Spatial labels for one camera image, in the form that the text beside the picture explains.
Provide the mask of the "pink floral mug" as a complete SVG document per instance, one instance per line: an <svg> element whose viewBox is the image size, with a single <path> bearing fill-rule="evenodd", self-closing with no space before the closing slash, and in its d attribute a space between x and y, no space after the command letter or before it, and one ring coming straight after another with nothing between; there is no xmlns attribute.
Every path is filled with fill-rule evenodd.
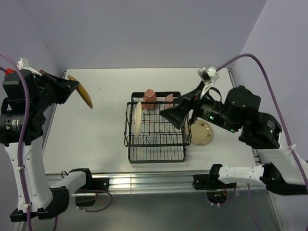
<svg viewBox="0 0 308 231"><path fill-rule="evenodd" d="M154 90L148 89L143 96L143 102L144 104L141 105L142 110L155 110L156 104L153 102L157 101L157 96Z"/></svg>

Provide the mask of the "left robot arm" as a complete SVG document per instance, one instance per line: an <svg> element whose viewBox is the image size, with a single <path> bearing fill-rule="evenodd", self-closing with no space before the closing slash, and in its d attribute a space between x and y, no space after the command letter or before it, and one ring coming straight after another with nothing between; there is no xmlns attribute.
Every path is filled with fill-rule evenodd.
<svg viewBox="0 0 308 231"><path fill-rule="evenodd" d="M11 160L18 189L18 206L10 219L52 219L67 210L72 194L89 192L94 186L88 168L73 169L50 186L43 164L44 112L65 103L79 82L44 71L20 70L7 73L2 85L7 97L0 110L0 142Z"/></svg>

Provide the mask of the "yellow patterned plate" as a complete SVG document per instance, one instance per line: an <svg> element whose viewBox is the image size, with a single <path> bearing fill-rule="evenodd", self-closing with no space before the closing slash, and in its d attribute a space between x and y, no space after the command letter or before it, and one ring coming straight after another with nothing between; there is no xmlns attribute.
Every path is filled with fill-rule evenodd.
<svg viewBox="0 0 308 231"><path fill-rule="evenodd" d="M79 95L81 96L81 98L84 100L84 102L88 105L88 107L90 109L93 109L93 103L92 103L91 97L80 82L79 82L79 85L77 86L76 90L79 93Z"/></svg>

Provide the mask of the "cream plate small motifs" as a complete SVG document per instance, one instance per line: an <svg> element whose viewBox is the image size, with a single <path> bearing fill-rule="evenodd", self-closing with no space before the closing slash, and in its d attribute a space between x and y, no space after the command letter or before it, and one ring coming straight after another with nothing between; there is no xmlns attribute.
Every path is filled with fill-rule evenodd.
<svg viewBox="0 0 308 231"><path fill-rule="evenodd" d="M214 131L209 123L198 119L193 124L185 124L186 134L191 132L191 142L197 145L210 143L214 138Z"/></svg>

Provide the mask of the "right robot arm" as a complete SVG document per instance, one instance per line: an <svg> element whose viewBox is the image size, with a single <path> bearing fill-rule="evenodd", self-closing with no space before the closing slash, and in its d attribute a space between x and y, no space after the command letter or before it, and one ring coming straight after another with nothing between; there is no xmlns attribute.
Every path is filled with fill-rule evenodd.
<svg viewBox="0 0 308 231"><path fill-rule="evenodd" d="M217 190L236 183L264 186L279 195L305 195L308 192L307 161L293 156L283 130L274 116L259 111L261 98L244 86L231 89L225 101L201 94L199 87L174 101L174 106L160 115L180 129L205 120L231 133L239 132L239 141L261 152L268 162L259 166L230 167L213 164L204 177L194 177L193 186L200 190Z"/></svg>

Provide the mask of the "cream plate green brushstroke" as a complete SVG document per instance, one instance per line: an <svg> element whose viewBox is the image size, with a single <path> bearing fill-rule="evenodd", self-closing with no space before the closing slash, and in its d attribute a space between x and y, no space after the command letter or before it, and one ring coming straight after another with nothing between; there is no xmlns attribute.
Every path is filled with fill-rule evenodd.
<svg viewBox="0 0 308 231"><path fill-rule="evenodd" d="M142 103L138 102L133 115L133 135L134 138L138 138L141 129L141 117L142 117Z"/></svg>

